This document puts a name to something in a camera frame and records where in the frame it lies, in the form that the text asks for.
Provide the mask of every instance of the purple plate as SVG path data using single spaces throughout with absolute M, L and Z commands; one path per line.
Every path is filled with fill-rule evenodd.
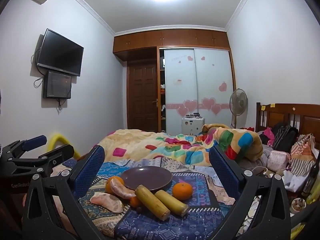
M 142 184 L 149 190 L 157 190 L 171 182 L 172 173 L 157 166 L 140 166 L 122 172 L 121 178 L 129 189 L 135 190 Z

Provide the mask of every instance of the headboard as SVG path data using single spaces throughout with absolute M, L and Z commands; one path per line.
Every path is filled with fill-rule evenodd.
M 273 127 L 278 122 L 296 127 L 299 134 L 313 133 L 316 148 L 320 148 L 320 105 L 257 103 L 256 132 Z

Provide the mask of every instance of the dark bottle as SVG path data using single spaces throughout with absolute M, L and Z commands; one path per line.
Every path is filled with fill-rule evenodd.
M 305 184 L 305 186 L 301 192 L 301 195 L 303 197 L 307 197 L 310 194 L 311 189 L 312 189 L 314 183 L 316 182 L 316 179 L 317 179 L 317 176 L 319 173 L 319 161 L 320 161 L 320 153 L 318 154 L 318 158 L 317 158 L 315 165 L 313 165 L 310 170 L 310 173 L 309 173 L 309 176 L 307 179 L 307 183 Z

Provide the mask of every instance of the ceiling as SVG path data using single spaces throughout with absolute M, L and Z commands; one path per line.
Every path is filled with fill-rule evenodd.
M 162 25 L 224 28 L 240 0 L 84 0 L 117 34 Z

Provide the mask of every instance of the wall-mounted tv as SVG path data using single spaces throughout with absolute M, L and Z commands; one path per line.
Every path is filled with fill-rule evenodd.
M 37 65 L 80 76 L 84 48 L 60 34 L 47 29 Z

